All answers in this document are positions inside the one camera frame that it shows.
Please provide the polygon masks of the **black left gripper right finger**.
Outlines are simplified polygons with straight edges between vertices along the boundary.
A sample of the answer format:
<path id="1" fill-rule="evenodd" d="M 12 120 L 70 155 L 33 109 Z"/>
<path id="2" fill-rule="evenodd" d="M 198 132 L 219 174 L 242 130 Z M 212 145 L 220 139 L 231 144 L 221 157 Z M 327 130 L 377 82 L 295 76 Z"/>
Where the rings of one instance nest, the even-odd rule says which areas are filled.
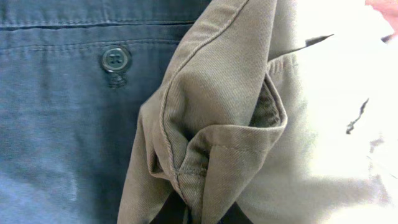
<path id="1" fill-rule="evenodd" d="M 218 224 L 253 224 L 235 202 L 220 219 Z"/>

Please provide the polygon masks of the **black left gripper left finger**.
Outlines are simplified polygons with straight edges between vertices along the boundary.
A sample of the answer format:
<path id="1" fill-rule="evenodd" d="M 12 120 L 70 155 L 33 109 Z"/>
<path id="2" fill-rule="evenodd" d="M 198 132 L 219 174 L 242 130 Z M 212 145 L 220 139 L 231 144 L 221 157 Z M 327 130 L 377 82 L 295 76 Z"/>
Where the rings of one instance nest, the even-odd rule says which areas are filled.
<path id="1" fill-rule="evenodd" d="M 187 221 L 186 210 L 183 199 L 173 191 L 150 224 L 184 224 Z"/>

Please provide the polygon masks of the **khaki green shorts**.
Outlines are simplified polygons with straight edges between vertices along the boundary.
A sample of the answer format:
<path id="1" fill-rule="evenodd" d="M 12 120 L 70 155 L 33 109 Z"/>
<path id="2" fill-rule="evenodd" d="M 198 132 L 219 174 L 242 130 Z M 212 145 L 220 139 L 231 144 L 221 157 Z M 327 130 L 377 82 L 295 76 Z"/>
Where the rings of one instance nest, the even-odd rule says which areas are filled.
<path id="1" fill-rule="evenodd" d="M 212 1 L 141 106 L 119 223 L 397 222 L 389 24 L 335 1 Z"/>

